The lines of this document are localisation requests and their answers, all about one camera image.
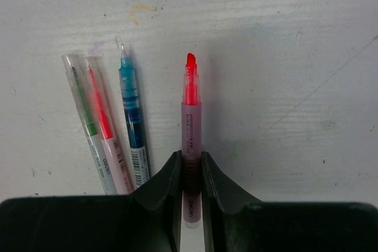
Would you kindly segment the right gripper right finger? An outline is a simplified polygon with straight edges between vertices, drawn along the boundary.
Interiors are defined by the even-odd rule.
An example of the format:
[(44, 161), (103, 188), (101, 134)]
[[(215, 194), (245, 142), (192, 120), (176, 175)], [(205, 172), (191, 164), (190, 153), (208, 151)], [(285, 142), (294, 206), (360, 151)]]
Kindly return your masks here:
[(206, 251), (377, 251), (377, 208), (363, 202), (263, 202), (201, 157)]

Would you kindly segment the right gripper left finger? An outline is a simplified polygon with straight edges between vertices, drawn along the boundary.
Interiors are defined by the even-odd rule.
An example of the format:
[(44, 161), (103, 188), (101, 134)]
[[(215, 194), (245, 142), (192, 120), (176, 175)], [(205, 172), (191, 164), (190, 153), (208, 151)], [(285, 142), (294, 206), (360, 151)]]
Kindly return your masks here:
[(181, 152), (129, 195), (13, 198), (2, 251), (179, 251)]

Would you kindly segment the blue gel pen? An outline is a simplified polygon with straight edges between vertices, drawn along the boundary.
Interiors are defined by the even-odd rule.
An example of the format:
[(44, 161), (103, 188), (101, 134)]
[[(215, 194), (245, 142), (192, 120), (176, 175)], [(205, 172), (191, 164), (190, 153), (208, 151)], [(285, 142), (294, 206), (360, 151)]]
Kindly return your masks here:
[(136, 71), (132, 57), (123, 44), (121, 45), (119, 81), (135, 183), (139, 188), (150, 180), (151, 175)]

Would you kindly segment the red highlighter pen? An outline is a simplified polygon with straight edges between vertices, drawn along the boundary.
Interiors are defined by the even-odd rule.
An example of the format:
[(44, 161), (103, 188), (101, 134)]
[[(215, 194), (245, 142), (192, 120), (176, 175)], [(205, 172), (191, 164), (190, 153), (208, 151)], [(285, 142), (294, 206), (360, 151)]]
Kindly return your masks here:
[(132, 193), (134, 186), (113, 125), (99, 63), (100, 58), (95, 56), (87, 56), (82, 59), (84, 81), (100, 129), (101, 142), (116, 192), (119, 195), (128, 195)]

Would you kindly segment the dark red pen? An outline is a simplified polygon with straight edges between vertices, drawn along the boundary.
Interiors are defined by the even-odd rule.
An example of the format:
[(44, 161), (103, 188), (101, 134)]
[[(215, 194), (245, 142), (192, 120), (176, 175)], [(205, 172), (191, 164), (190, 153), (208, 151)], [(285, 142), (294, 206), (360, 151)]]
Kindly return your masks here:
[(188, 228), (201, 220), (201, 97), (195, 55), (187, 54), (181, 102), (183, 219)]

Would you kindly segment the green thin pen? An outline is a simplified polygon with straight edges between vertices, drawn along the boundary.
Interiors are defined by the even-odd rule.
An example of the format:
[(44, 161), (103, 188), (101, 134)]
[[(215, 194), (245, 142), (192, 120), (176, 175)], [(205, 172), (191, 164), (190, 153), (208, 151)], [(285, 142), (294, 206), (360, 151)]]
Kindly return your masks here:
[(67, 54), (62, 56), (66, 77), (76, 105), (87, 143), (92, 154), (97, 173), (106, 195), (117, 194), (112, 174), (101, 142), (97, 124), (93, 117), (88, 95), (81, 75), (79, 56)]

